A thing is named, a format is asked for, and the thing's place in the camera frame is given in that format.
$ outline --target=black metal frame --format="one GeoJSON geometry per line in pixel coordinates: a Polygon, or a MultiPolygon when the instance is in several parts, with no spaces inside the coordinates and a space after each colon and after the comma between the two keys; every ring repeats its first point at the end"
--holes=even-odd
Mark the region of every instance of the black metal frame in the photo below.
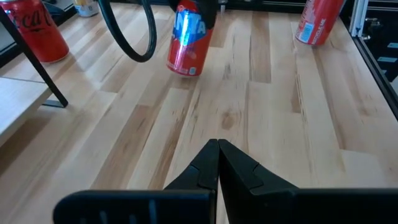
{"type": "Polygon", "coordinates": [[[45,106],[54,106],[59,108],[65,108],[68,106],[68,100],[64,97],[58,87],[55,85],[50,75],[44,69],[42,64],[39,62],[37,57],[34,55],[33,51],[29,48],[24,38],[21,36],[17,28],[8,18],[6,12],[4,12],[3,8],[0,6],[0,21],[3,26],[7,29],[8,33],[10,33],[11,37],[14,39],[16,44],[21,48],[23,53],[29,59],[33,67],[37,70],[39,75],[43,78],[43,81],[47,84],[51,92],[57,97],[58,101],[55,100],[46,100],[43,105],[45,106]]]}
{"type": "Polygon", "coordinates": [[[383,75],[379,64],[374,59],[373,54],[369,51],[363,39],[355,37],[353,38],[356,47],[362,55],[366,65],[373,75],[374,80],[379,86],[381,93],[385,97],[388,105],[390,106],[392,113],[398,119],[398,96],[394,91],[387,78],[383,75]]]}

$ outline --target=wooden table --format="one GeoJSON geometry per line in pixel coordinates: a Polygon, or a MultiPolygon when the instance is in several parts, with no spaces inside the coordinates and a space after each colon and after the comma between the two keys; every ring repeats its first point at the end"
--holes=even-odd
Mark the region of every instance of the wooden table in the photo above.
{"type": "Polygon", "coordinates": [[[0,146],[50,95],[45,83],[0,78],[0,146]]]}
{"type": "MultiPolygon", "coordinates": [[[[113,8],[145,51],[142,8],[113,8]]],[[[341,21],[313,49],[293,38],[298,15],[228,11],[203,75],[181,79],[165,66],[174,15],[154,14],[147,63],[122,52],[100,15],[61,26],[71,54],[46,69],[70,106],[40,108],[0,148],[3,223],[50,223],[58,200],[81,189],[161,189],[209,138],[299,187],[397,186],[398,123],[341,21]]],[[[39,79],[23,56],[1,75],[39,79]]]]}

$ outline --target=black cable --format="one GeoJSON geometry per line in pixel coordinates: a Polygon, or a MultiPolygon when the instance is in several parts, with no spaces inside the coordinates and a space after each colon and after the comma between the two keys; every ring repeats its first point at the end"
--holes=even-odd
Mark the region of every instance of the black cable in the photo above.
{"type": "Polygon", "coordinates": [[[102,11],[102,15],[104,17],[105,23],[108,26],[109,31],[116,42],[119,44],[120,48],[126,53],[131,59],[137,62],[146,62],[148,61],[153,54],[155,53],[156,48],[156,24],[154,13],[150,8],[150,4],[148,0],[142,0],[142,6],[144,8],[145,14],[148,20],[149,27],[149,43],[147,52],[144,55],[139,55],[130,45],[126,38],[123,36],[118,23],[116,22],[116,18],[114,17],[111,4],[109,0],[98,0],[99,8],[102,11]]]}

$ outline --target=wooden tabletop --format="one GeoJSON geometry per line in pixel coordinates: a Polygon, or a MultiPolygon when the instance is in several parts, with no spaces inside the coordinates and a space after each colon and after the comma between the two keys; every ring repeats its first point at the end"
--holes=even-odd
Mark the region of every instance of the wooden tabletop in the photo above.
{"type": "Polygon", "coordinates": [[[50,96],[45,83],[0,78],[0,146],[50,96]]]}
{"type": "MultiPolygon", "coordinates": [[[[144,52],[142,8],[113,9],[144,52]]],[[[165,66],[174,15],[163,6],[154,14],[147,63],[122,52],[101,15],[61,26],[71,53],[46,69],[70,105],[41,107],[0,148],[4,223],[50,223],[58,200],[77,190],[162,189],[210,138],[299,187],[397,186],[398,122],[341,21],[311,48],[294,40],[299,15],[227,11],[202,76],[182,79],[165,66]]],[[[23,56],[1,75],[39,79],[23,56]]]]}

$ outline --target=soda can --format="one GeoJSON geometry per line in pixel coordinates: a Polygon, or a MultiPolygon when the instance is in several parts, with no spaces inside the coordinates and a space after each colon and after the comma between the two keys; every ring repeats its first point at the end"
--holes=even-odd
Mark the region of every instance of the soda can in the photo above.
{"type": "Polygon", "coordinates": [[[307,0],[296,39],[309,45],[324,44],[345,0],[307,0]]]}
{"type": "Polygon", "coordinates": [[[41,0],[0,0],[0,5],[40,62],[67,56],[68,45],[41,0]]]}
{"type": "Polygon", "coordinates": [[[181,0],[177,7],[167,66],[184,77],[201,74],[213,29],[206,29],[195,3],[181,0]]]}
{"type": "Polygon", "coordinates": [[[98,2],[95,0],[73,0],[73,5],[81,17],[91,17],[100,12],[98,2]]]}

